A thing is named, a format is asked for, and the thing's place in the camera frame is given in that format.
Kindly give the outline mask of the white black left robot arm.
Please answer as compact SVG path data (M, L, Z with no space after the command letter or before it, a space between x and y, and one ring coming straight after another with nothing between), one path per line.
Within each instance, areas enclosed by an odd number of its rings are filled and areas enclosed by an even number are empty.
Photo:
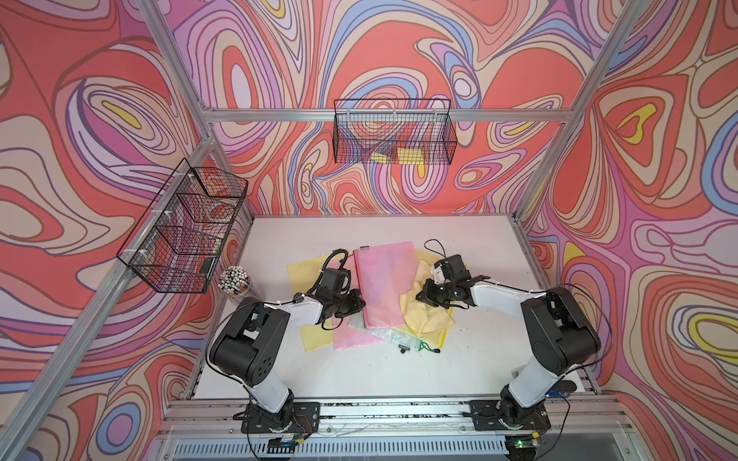
M239 383L260 409L278 414L293 399L273 372L286 333L308 326L331 332L363 307L365 301L352 286L350 270L323 269L306 293L290 301L244 299L211 342L207 363Z

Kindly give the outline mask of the clear mesh document bag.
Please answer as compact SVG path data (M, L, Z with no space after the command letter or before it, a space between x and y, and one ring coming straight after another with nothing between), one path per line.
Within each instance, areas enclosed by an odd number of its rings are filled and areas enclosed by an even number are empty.
M420 352L423 341L415 336L401 332L397 328L367 328L362 313L349 316L349 326L360 332L368 333L385 342L400 347L402 350Z

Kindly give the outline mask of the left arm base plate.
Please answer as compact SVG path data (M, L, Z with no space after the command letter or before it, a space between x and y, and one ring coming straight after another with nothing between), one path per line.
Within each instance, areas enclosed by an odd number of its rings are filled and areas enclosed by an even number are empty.
M234 415L244 434L312 434L319 430L321 404L318 401L288 401L277 413L270 413L256 403L248 403Z

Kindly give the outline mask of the yellow sticky notes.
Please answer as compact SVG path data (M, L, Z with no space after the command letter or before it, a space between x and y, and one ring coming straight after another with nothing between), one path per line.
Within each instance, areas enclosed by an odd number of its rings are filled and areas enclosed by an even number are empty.
M426 163L425 154L421 149L396 148L392 152L374 152L370 155L371 163L399 164L420 166Z

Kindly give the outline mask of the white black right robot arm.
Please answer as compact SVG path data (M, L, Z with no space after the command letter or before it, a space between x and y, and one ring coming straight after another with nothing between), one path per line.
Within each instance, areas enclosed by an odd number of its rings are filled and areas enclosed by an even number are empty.
M460 255L432 265L415 300L430 307L491 308L523 320L532 358L501 391L499 411L509 417L542 403L546 394L602 342L571 291L563 286L526 290L472 276Z

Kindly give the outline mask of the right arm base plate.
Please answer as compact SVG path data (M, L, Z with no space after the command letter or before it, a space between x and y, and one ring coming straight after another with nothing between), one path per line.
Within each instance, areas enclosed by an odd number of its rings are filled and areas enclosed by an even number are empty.
M543 401L524 408L515 400L474 400L469 403L468 417L478 431L545 433L552 427Z

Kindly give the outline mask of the pale yellow document bag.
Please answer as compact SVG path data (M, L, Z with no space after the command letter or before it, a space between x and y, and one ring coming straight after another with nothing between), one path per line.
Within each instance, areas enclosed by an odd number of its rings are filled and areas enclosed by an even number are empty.
M327 255L288 265L288 279L293 292L306 293L318 278L320 269ZM323 330L320 325L299 328L303 349L312 353L320 349L332 347L335 351L346 348L346 333L348 326L342 325L335 332Z

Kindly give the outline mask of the pink mesh document bag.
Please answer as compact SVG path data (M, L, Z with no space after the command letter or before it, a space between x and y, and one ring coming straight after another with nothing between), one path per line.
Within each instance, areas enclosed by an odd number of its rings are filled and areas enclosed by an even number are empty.
M413 287L418 257L412 242L364 246L354 251L369 330L405 326L400 297Z

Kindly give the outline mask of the yellow microfiber cloth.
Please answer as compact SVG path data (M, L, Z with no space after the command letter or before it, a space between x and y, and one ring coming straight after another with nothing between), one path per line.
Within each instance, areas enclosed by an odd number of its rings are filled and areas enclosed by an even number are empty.
M417 336L426 336L438 332L444 332L455 326L455 321L448 311L443 307L425 305L415 300L426 280L432 278L432 266L423 259L418 261L412 288L399 297L399 303L407 327Z

